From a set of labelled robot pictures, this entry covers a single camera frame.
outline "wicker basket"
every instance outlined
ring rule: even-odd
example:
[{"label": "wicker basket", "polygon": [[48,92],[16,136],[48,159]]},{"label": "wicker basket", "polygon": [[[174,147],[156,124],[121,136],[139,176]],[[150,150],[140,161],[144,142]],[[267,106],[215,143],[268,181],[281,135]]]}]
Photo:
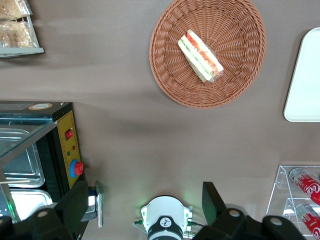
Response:
[{"label": "wicker basket", "polygon": [[[177,41],[192,29],[215,53],[224,75],[205,85]],[[262,18],[250,0],[175,0],[152,34],[150,63],[160,88],[176,102],[213,108],[241,95],[256,79],[266,52]]]}]

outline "snack packaging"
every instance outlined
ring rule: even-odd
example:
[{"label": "snack packaging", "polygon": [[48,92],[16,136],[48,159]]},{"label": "snack packaging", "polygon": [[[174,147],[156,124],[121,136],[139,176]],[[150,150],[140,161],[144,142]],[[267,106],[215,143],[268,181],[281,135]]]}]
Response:
[{"label": "snack packaging", "polygon": [[34,36],[26,21],[0,21],[0,32],[6,32],[12,48],[36,48]]},{"label": "snack packaging", "polygon": [[0,20],[17,20],[31,14],[25,0],[0,0]]}]

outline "glass panel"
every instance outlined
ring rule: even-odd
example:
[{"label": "glass panel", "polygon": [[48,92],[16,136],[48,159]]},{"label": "glass panel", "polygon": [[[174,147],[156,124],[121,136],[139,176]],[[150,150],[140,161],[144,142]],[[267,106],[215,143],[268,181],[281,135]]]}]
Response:
[{"label": "glass panel", "polygon": [[0,159],[52,123],[52,120],[0,119]]}]

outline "plastic wrap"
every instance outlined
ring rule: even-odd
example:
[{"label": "plastic wrap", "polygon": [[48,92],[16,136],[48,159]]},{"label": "plastic wrap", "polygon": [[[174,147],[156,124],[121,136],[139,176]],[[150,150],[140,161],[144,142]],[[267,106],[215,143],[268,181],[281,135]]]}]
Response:
[{"label": "plastic wrap", "polygon": [[0,21],[0,35],[5,32],[9,38],[8,47],[36,48],[34,36],[26,21]]},{"label": "plastic wrap", "polygon": [[25,0],[0,0],[0,20],[17,20],[30,14]]},{"label": "plastic wrap", "polygon": [[0,27],[0,47],[2,48],[11,48],[11,41],[8,36],[8,33]]},{"label": "plastic wrap", "polygon": [[213,51],[192,30],[181,37],[178,45],[194,72],[205,84],[213,83],[223,75],[224,68]]}]

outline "coca-cola can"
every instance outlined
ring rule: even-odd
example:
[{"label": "coca-cola can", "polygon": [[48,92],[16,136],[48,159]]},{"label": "coca-cola can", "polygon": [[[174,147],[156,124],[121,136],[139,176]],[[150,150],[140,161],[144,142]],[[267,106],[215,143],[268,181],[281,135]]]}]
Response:
[{"label": "coca-cola can", "polygon": [[315,239],[320,240],[320,216],[308,204],[300,204],[295,208],[296,215],[309,229]]},{"label": "coca-cola can", "polygon": [[311,175],[307,170],[298,167],[290,172],[289,177],[313,202],[320,205],[320,182]]}]

